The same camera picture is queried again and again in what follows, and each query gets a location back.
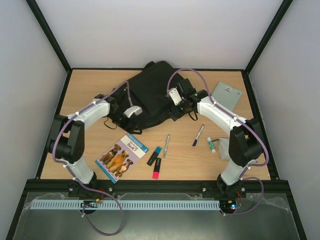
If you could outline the black backpack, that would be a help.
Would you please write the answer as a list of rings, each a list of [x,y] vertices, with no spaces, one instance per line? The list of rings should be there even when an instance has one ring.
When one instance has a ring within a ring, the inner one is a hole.
[[[143,130],[156,127],[170,118],[170,107],[173,101],[167,97],[167,85],[169,88],[177,88],[180,96],[185,99],[194,94],[196,89],[191,83],[166,61],[149,62],[137,75],[128,80],[126,85],[120,87],[111,96],[117,101],[117,111],[124,113],[130,107],[127,90],[130,92],[132,104],[142,108],[142,113],[133,115],[140,132],[130,134],[142,134]]]

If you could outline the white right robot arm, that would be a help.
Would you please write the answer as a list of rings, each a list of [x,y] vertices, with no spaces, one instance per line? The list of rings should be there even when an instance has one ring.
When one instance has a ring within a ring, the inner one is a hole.
[[[217,177],[217,188],[221,195],[229,196],[236,189],[237,182],[251,167],[268,164],[270,156],[265,145],[259,122],[243,118],[219,104],[205,90],[196,91],[186,78],[172,88],[167,85],[167,97],[184,113],[194,112],[207,117],[222,130],[229,139],[229,163]]]

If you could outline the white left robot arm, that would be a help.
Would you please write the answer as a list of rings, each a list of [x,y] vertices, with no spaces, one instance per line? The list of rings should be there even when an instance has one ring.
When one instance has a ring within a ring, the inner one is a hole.
[[[51,153],[53,161],[62,164],[80,185],[88,186],[97,178],[84,157],[85,131],[117,109],[114,97],[99,94],[83,109],[66,116],[58,114],[53,119],[46,150]]]

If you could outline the dog picture book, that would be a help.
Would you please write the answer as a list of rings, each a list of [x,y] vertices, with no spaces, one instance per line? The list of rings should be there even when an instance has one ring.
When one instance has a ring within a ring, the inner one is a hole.
[[[95,163],[115,184],[149,149],[132,134],[127,133],[100,156]]]

